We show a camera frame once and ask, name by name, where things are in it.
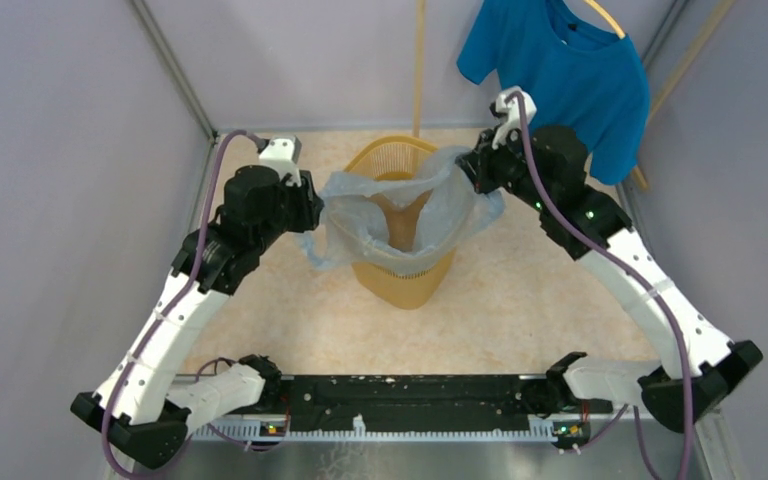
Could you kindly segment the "light blue plastic trash bag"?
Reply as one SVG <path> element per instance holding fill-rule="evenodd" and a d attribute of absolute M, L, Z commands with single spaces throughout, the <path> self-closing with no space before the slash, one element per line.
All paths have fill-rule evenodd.
<path fill-rule="evenodd" d="M 297 244 L 317 270 L 352 263 L 397 275 L 430 269 L 505 211 L 500 192 L 476 193 L 457 165 L 467 151 L 463 146 L 438 149 L 407 180 L 332 173 L 319 194 L 325 241 L 308 232 L 297 235 Z"/>

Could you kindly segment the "yellow slatted trash bin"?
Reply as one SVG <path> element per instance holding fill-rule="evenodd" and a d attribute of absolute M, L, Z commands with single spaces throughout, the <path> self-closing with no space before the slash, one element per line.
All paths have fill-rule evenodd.
<path fill-rule="evenodd" d="M 364 147 L 343 171 L 378 181 L 410 180 L 436 150 L 433 144 L 416 137 L 385 136 Z M 413 245 L 421 209 L 429 198 L 430 194 L 425 192 L 404 208 L 394 206 L 381 196 L 373 199 L 385 216 L 390 246 L 406 250 Z M 406 275 L 364 262 L 353 263 L 352 270 L 357 281 L 383 301 L 403 310 L 415 310 L 425 305 L 438 290 L 455 254 L 452 249 L 428 269 Z"/>

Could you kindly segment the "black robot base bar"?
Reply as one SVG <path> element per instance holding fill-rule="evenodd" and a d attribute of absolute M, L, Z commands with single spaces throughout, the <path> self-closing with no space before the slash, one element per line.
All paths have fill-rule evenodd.
<path fill-rule="evenodd" d="M 525 431 L 532 418 L 610 413 L 611 402 L 578 400 L 543 376 L 297 375 L 242 414 L 288 418 L 293 432 L 349 431 L 360 417 L 382 433 Z"/>

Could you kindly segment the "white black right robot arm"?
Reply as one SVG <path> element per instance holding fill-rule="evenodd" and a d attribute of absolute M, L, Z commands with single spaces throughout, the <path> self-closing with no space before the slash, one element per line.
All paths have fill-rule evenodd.
<path fill-rule="evenodd" d="M 456 158 L 476 192 L 508 192 L 539 214 L 547 237 L 617 300 L 655 350 L 653 361 L 603 360 L 582 352 L 547 372 L 546 397 L 560 412 L 585 400 L 645 408 L 663 427 L 685 430 L 730 395 L 763 359 L 750 341 L 734 341 L 702 315 L 656 263 L 628 214 L 586 181 L 586 146 L 569 127 L 528 137 L 539 176 L 532 177 L 524 135 L 493 146 L 494 129 Z"/>

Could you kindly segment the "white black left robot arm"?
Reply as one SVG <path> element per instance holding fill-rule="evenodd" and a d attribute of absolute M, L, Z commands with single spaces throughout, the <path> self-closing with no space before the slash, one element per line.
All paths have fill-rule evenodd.
<path fill-rule="evenodd" d="M 315 230 L 323 208 L 307 170 L 279 173 L 263 165 L 238 169 L 205 230 L 190 233 L 172 262 L 164 289 L 138 338 L 115 371 L 76 395 L 71 412 L 141 466 L 170 466 L 193 433 L 241 408 L 274 410 L 281 372 L 265 356 L 178 388 L 173 382 L 195 340 L 261 256 L 283 234 Z"/>

